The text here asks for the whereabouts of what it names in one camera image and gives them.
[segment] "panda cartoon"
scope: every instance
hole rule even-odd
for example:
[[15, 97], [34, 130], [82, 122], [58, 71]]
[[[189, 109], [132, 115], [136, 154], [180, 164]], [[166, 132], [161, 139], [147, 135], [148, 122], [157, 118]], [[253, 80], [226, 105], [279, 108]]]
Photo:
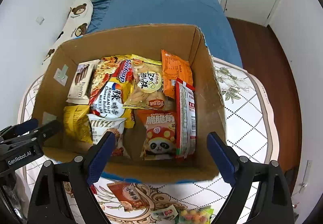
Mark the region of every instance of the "panda cartoon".
[[174, 130], [156, 126], [147, 131], [147, 138], [149, 139], [146, 146], [148, 155], [174, 155], [176, 153]]

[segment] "blue gripper pad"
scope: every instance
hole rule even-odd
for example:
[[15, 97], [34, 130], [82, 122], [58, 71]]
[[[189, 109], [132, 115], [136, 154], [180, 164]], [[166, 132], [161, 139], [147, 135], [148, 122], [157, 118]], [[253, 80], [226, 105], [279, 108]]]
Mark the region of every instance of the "blue gripper pad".
[[235, 167], [211, 133], [207, 135], [206, 146], [224, 182], [229, 183], [233, 187], [235, 185]]
[[112, 132], [110, 133], [104, 144], [101, 146], [99, 151], [96, 153], [95, 157], [92, 159], [90, 165], [88, 166], [88, 185], [92, 185], [99, 181], [101, 173], [107, 163], [107, 160], [110, 158], [112, 151], [116, 145], [116, 138]]

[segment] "snack bag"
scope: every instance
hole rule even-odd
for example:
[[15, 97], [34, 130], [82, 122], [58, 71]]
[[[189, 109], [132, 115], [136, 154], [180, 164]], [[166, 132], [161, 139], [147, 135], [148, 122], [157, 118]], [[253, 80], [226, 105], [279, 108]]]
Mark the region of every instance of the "snack bag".
[[94, 114], [88, 114], [88, 119], [92, 128], [92, 138], [94, 145], [99, 143], [99, 141], [107, 131], [110, 131], [114, 133], [116, 137], [116, 148], [112, 152], [111, 156], [127, 156], [130, 158], [123, 146], [123, 129], [124, 121], [126, 120], [126, 118], [109, 119], [99, 117]]
[[176, 112], [138, 110], [146, 128], [140, 157], [144, 160], [172, 159], [176, 154]]
[[162, 92], [161, 62], [132, 55], [134, 88], [124, 107], [134, 109], [162, 110], [166, 96]]
[[94, 72], [89, 102], [91, 113], [104, 118], [126, 118], [125, 128], [132, 128], [133, 111], [123, 108], [132, 80], [130, 55], [104, 57]]
[[176, 158], [194, 154], [196, 145], [196, 119], [194, 87], [176, 79]]
[[121, 181], [107, 184], [107, 186], [120, 201], [121, 205], [124, 207], [124, 211], [149, 207], [148, 202], [140, 197], [134, 184]]
[[161, 51], [161, 62], [163, 64], [163, 92], [166, 96], [175, 99], [176, 78], [193, 85], [190, 63], [165, 50]]
[[212, 208], [182, 210], [179, 212], [178, 218], [175, 219], [175, 224], [210, 224], [212, 214]]
[[67, 137], [92, 144], [91, 129], [86, 114], [88, 105], [74, 105], [64, 107], [64, 132]]
[[170, 205], [167, 208], [150, 211], [151, 216], [155, 220], [173, 220], [177, 215], [178, 212], [175, 209], [174, 205]]
[[88, 89], [91, 87], [91, 77], [99, 62], [100, 60], [93, 60], [80, 63], [78, 65], [66, 102], [79, 105], [88, 105]]

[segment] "yellow snack bag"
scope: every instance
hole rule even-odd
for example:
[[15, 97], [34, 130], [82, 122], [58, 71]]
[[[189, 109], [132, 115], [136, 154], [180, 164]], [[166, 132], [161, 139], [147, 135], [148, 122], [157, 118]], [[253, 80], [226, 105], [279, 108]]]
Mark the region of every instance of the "yellow snack bag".
[[94, 72], [91, 113], [107, 119], [126, 118], [125, 128], [133, 128], [133, 110], [123, 108], [132, 89], [133, 74], [130, 55], [104, 57]]
[[74, 105], [64, 107], [64, 131], [67, 137], [93, 143], [91, 138], [91, 128], [88, 121], [89, 106], [88, 105]]
[[163, 94], [161, 64], [138, 55], [131, 56], [134, 82], [124, 108], [165, 110], [168, 107]]

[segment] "mattress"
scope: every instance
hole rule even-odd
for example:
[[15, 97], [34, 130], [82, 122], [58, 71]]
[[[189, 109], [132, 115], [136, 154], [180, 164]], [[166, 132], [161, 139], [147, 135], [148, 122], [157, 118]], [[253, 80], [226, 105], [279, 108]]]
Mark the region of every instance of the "mattress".
[[[214, 68], [225, 107], [227, 123], [227, 145], [239, 156], [246, 156], [252, 162], [266, 163], [278, 159], [279, 142], [274, 124], [272, 107], [266, 91], [253, 75], [237, 66], [214, 58]], [[18, 123], [30, 119], [41, 77], [26, 91], [21, 102]], [[24, 177], [31, 190], [35, 185], [42, 164], [48, 158], [43, 156], [26, 166]], [[110, 192], [108, 183], [115, 180], [101, 177], [94, 183], [95, 198], [112, 223], [138, 224], [157, 223], [148, 209], [124, 212], [120, 202]], [[180, 209], [195, 209], [211, 206], [214, 215], [225, 202], [231, 186], [221, 175], [211, 181], [185, 184], [136, 184], [150, 207], [165, 208], [170, 204]], [[253, 183], [238, 223], [245, 223], [256, 197], [258, 183]], [[65, 183], [67, 198], [77, 223], [84, 223], [69, 183]]]
[[214, 57], [242, 67], [234, 35], [218, 0], [93, 0], [87, 33], [116, 27], [177, 23], [198, 26]]

